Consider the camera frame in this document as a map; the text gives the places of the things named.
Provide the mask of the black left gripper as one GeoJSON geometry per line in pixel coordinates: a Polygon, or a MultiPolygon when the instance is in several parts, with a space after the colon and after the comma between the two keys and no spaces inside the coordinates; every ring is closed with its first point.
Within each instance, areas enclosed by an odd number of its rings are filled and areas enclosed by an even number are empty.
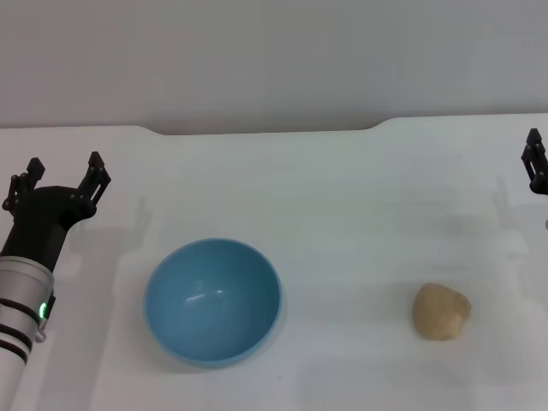
{"type": "Polygon", "coordinates": [[[95,215],[111,178],[98,152],[91,153],[78,188],[35,188],[44,173],[39,158],[32,158],[25,172],[11,176],[2,208],[13,217],[13,227],[0,256],[30,259],[53,271],[69,230],[95,215]]]}

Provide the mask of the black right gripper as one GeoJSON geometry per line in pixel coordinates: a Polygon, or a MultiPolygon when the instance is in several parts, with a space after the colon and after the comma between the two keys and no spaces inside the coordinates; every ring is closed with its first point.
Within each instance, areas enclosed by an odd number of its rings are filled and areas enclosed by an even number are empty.
{"type": "Polygon", "coordinates": [[[535,194],[548,194],[548,158],[545,156],[545,147],[537,128],[531,128],[527,135],[521,161],[531,180],[531,191],[535,194]]]}

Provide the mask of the beige egg yolk pastry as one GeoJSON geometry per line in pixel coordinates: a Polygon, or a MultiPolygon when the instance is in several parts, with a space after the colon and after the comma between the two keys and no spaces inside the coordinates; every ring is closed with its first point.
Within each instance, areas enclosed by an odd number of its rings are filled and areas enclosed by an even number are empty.
{"type": "Polygon", "coordinates": [[[425,339],[450,341],[461,335],[471,309],[462,293],[441,284],[425,283],[414,297],[412,320],[425,339]]]}

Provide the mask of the blue bowl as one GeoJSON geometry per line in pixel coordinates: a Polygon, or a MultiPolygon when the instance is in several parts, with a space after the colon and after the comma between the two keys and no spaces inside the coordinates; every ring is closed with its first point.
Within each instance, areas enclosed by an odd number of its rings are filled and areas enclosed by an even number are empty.
{"type": "Polygon", "coordinates": [[[154,270],[143,297],[143,317],[159,346],[204,368],[231,366],[254,354],[282,308],[282,284],[268,258],[222,238],[175,250],[154,270]]]}

